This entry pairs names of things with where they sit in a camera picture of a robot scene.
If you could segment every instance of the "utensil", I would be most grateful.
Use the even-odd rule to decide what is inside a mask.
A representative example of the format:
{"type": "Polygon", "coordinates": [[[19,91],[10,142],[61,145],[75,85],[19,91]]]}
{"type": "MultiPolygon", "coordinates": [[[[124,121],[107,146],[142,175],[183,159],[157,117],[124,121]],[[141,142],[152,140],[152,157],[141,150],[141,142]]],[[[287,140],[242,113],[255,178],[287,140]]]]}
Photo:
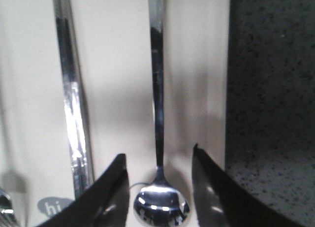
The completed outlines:
{"type": "Polygon", "coordinates": [[[163,2],[149,0],[157,173],[154,181],[140,190],[134,201],[134,211],[152,226],[175,227],[187,218],[189,205],[185,197],[167,182],[163,170],[163,2]]]}
{"type": "Polygon", "coordinates": [[[0,227],[20,227],[14,216],[11,197],[0,189],[0,227]]]}
{"type": "Polygon", "coordinates": [[[74,196],[93,183],[94,174],[70,0],[53,0],[63,75],[64,111],[70,144],[74,196]]]}

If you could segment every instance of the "spoon handle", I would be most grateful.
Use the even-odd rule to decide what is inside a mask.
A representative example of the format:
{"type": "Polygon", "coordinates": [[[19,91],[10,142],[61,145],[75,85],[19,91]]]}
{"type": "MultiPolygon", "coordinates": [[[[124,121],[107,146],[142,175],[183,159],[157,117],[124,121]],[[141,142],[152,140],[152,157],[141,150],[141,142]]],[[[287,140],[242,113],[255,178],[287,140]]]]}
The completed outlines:
{"type": "Polygon", "coordinates": [[[94,180],[89,123],[83,98],[70,0],[53,0],[53,2],[63,75],[64,111],[70,145],[74,195],[77,199],[94,180]]]}
{"type": "Polygon", "coordinates": [[[154,125],[157,168],[160,169],[163,169],[164,153],[163,11],[164,0],[149,0],[154,125]]]}

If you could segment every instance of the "spoon bowl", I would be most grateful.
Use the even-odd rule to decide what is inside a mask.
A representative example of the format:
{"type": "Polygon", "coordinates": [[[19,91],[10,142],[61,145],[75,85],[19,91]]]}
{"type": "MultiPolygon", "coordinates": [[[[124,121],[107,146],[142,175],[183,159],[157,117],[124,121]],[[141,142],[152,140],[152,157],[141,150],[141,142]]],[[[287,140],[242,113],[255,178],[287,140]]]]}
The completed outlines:
{"type": "Polygon", "coordinates": [[[184,196],[167,182],[143,187],[134,201],[134,211],[146,223],[157,227],[175,227],[189,214],[184,196]]]}

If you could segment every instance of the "white panel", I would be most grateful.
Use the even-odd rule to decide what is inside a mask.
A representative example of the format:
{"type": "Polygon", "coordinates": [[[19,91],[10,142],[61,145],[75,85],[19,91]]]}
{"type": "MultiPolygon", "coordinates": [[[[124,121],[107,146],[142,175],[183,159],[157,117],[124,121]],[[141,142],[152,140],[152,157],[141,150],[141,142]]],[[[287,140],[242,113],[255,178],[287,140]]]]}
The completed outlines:
{"type": "Polygon", "coordinates": [[[41,199],[73,199],[52,0],[0,0],[0,39],[0,187],[35,226],[41,199]]]}

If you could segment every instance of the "metal handle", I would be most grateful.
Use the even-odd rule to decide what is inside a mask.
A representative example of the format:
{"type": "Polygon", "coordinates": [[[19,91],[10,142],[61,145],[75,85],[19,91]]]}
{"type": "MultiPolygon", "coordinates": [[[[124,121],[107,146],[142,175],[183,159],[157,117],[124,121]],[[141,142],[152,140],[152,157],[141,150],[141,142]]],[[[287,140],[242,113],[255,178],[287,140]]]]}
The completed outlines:
{"type": "Polygon", "coordinates": [[[164,153],[163,10],[164,0],[149,0],[154,124],[158,168],[163,168],[164,153]]]}
{"type": "Polygon", "coordinates": [[[63,75],[64,111],[70,144],[74,195],[78,198],[94,181],[88,116],[84,107],[70,0],[53,1],[63,75]]]}

